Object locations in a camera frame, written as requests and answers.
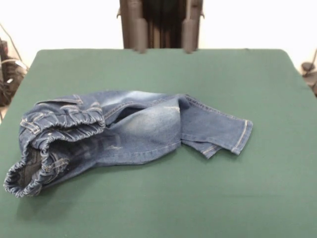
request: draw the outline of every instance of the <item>faded denim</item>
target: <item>faded denim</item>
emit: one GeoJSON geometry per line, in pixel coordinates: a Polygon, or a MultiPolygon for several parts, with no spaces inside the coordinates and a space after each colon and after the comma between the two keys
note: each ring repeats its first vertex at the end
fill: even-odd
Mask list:
{"type": "Polygon", "coordinates": [[[34,196],[90,168],[148,163],[181,143],[207,158],[220,149],[239,155],[252,126],[188,95],[105,91],[39,102],[22,118],[22,159],[3,186],[34,196]]]}

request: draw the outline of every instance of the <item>green cloth surface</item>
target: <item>green cloth surface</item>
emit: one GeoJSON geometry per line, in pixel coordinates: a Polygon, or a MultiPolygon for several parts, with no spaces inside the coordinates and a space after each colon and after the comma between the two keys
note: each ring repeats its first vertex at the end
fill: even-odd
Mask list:
{"type": "Polygon", "coordinates": [[[35,102],[102,90],[186,93],[249,119],[240,156],[183,145],[89,170],[37,197],[0,189],[1,238],[316,238],[317,101],[280,50],[40,51],[0,126],[0,178],[35,102]]]}

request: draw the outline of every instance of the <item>white background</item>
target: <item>white background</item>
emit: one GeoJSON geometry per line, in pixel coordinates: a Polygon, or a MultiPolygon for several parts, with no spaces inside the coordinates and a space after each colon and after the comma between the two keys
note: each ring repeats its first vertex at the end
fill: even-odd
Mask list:
{"type": "MultiPolygon", "coordinates": [[[[30,65],[41,49],[122,49],[118,9],[119,0],[5,0],[0,22],[30,65]]],[[[317,0],[204,0],[204,13],[199,48],[284,49],[299,69],[317,47],[317,0]]]]}

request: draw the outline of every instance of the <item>denim fabric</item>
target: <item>denim fabric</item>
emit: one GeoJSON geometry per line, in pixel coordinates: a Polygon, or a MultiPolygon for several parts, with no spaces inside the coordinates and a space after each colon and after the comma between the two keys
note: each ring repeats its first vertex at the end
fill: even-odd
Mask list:
{"type": "Polygon", "coordinates": [[[22,118],[22,159],[4,188],[34,196],[90,168],[148,163],[181,143],[207,158],[220,149],[238,155],[252,126],[188,95],[105,91],[39,102],[22,118]]]}

